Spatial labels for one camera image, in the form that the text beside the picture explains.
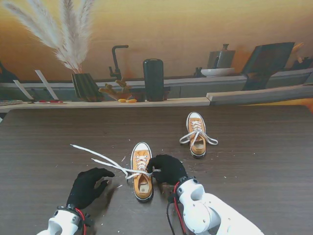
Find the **right robot hand black glove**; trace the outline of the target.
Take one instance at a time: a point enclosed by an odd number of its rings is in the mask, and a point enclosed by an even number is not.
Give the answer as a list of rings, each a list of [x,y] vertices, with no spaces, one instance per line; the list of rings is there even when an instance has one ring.
[[[175,185],[181,178],[188,177],[181,161],[167,154],[151,158],[146,169],[148,173],[153,174],[159,184]]]

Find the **left robot hand black glove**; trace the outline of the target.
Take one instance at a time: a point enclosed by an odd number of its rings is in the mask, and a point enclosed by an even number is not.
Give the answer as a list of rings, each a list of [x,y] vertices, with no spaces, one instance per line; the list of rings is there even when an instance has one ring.
[[[85,209],[103,193],[109,181],[103,180],[98,187],[95,187],[96,183],[103,177],[114,176],[113,172],[97,167],[80,172],[73,183],[66,206],[73,205],[76,209]]]

